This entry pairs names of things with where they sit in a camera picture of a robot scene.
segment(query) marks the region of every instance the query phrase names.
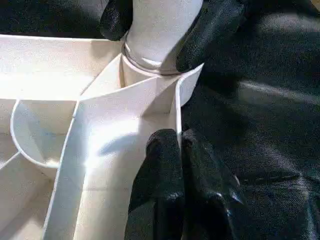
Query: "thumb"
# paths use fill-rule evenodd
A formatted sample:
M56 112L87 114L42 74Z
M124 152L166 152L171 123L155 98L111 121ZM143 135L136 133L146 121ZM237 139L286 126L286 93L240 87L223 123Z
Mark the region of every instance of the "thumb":
M100 32L106 39L119 41L130 29L132 19L132 0L110 0L100 19Z
M186 72L202 64L238 30L244 14L238 0L210 0L177 55L176 69Z

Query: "white tray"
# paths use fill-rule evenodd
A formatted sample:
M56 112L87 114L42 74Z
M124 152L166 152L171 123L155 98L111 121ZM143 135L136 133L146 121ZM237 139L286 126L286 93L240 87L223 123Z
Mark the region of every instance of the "white tray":
M202 66L163 77L123 43L0 35L0 240L123 240L149 136L172 128Z

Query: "dark background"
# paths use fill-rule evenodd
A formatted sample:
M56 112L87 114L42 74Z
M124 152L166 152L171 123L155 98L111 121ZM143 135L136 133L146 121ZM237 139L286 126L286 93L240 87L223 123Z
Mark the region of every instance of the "dark background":
M2 34L101 38L106 0L2 0ZM247 198L261 239L320 239L320 18L306 1L254 1L203 68L183 124Z

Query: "white tube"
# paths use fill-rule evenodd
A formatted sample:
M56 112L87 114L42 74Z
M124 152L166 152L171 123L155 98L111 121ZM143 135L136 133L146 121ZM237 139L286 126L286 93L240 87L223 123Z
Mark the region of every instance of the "white tube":
M133 0L133 22L125 42L128 58L144 70L174 74L183 38L203 0Z

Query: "white plastic part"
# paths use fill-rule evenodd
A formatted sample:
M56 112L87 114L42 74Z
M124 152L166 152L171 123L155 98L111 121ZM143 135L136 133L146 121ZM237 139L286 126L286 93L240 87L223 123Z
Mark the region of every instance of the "white plastic part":
M153 77L79 102L58 170L45 240L124 239L131 187L147 141L159 129L181 131L180 104L191 97L186 88L195 86L201 68L180 78Z
M16 102L11 135L17 149L49 178L55 179L75 101Z
M0 183L0 239L40 239L52 182L17 153L0 168Z
M0 240L123 239L147 140L181 142L202 66L149 73L122 46L0 35Z
M88 98L111 93L154 76L156 75L132 65L125 55L119 54L88 86L82 97Z
M176 73L176 56L203 0L133 0L126 37L129 59L147 71Z
M0 35L0 97L74 100L122 49L122 42Z
M10 135L10 117L15 102L14 99L0 99L0 168L17 153Z

